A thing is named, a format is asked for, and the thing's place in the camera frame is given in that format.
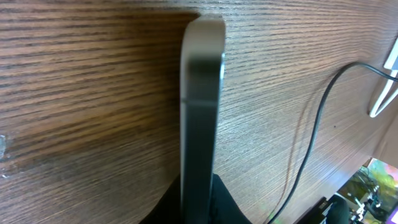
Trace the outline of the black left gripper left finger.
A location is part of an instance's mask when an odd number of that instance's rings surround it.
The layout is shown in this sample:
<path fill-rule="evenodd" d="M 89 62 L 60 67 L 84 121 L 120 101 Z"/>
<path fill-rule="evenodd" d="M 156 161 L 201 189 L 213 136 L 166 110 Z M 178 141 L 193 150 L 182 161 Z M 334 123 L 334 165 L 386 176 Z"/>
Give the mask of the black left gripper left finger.
<path fill-rule="evenodd" d="M 180 224 L 180 175 L 171 183 L 156 206 L 139 223 L 140 224 Z"/>

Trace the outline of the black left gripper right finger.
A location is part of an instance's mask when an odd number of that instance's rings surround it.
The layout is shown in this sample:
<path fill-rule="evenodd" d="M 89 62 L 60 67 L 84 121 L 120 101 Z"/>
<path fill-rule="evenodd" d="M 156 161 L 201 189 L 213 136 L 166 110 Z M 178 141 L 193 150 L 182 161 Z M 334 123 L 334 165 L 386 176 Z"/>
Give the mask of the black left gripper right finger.
<path fill-rule="evenodd" d="M 251 224 L 239 209 L 223 181 L 217 174 L 213 174 L 211 200 L 211 224 Z"/>

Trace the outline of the blue Galaxy smartphone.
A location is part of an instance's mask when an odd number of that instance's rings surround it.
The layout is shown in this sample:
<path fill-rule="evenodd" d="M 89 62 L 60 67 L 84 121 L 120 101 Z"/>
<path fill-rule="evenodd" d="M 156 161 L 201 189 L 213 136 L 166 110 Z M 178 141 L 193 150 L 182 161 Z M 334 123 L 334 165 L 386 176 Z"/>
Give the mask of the blue Galaxy smartphone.
<path fill-rule="evenodd" d="M 208 223 L 226 25 L 220 15 L 191 21 L 180 56 L 181 222 Z"/>

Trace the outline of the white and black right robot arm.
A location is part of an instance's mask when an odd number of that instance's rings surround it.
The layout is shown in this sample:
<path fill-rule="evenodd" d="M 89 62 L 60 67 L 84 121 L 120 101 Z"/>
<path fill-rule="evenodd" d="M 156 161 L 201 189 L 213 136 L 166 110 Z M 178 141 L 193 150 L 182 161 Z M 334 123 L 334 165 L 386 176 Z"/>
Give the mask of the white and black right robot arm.
<path fill-rule="evenodd" d="M 350 209 L 347 201 L 334 194 L 330 199 L 331 207 L 326 215 L 326 224 L 352 224 L 359 223 L 351 218 Z"/>

